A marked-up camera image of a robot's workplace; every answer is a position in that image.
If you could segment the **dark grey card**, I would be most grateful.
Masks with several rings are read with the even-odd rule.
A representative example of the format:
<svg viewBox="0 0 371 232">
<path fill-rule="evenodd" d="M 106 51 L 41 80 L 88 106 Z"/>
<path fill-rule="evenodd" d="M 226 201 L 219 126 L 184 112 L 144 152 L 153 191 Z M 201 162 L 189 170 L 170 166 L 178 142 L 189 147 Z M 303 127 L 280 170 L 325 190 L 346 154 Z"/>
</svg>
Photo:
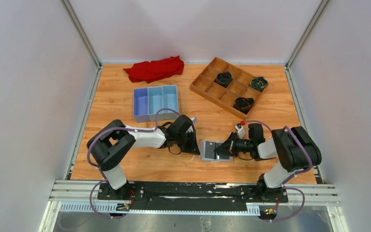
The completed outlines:
<svg viewBox="0 0 371 232">
<path fill-rule="evenodd" d="M 232 160 L 232 158 L 230 156 L 221 155 L 221 154 L 217 155 L 216 159 L 219 160 L 219 161 L 230 161 L 230 160 Z"/>
</svg>

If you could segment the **grey VIP card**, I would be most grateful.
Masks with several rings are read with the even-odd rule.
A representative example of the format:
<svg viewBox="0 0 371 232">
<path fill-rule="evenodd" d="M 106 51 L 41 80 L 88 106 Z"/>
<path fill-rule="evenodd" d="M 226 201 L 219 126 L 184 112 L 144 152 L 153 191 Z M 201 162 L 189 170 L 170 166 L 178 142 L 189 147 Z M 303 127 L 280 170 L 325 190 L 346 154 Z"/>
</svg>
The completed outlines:
<svg viewBox="0 0 371 232">
<path fill-rule="evenodd" d="M 212 141 L 204 141 L 202 143 L 202 159 L 203 160 L 209 160 L 213 161 L 216 160 L 216 153 L 214 152 L 214 149 L 217 147 L 216 142 Z"/>
</svg>

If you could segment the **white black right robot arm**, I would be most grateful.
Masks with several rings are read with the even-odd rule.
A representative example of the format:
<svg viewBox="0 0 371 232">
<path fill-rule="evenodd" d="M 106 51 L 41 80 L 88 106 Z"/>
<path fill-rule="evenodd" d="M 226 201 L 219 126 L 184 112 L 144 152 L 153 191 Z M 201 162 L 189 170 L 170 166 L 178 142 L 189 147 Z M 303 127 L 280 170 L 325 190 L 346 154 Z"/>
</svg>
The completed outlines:
<svg viewBox="0 0 371 232">
<path fill-rule="evenodd" d="M 256 161 L 277 158 L 278 162 L 257 181 L 254 193 L 262 198 L 279 193 L 290 179 L 310 171 L 322 161 L 320 149 L 304 127 L 285 126 L 273 130 L 258 120 L 238 123 L 235 132 L 214 152 L 229 157 L 249 153 Z"/>
</svg>

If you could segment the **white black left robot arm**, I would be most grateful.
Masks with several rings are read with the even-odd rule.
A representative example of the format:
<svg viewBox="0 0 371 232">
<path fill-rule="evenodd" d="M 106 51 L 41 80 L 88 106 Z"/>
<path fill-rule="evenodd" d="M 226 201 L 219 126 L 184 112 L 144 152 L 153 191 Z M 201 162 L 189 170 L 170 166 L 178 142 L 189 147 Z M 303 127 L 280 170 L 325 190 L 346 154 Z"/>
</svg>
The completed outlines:
<svg viewBox="0 0 371 232">
<path fill-rule="evenodd" d="M 135 128 L 116 119 L 87 142 L 88 156 L 94 158 L 94 166 L 109 186 L 117 190 L 127 183 L 120 162 L 132 148 L 170 149 L 176 145 L 180 153 L 199 155 L 195 121 L 180 115 L 173 122 L 154 128 Z"/>
</svg>

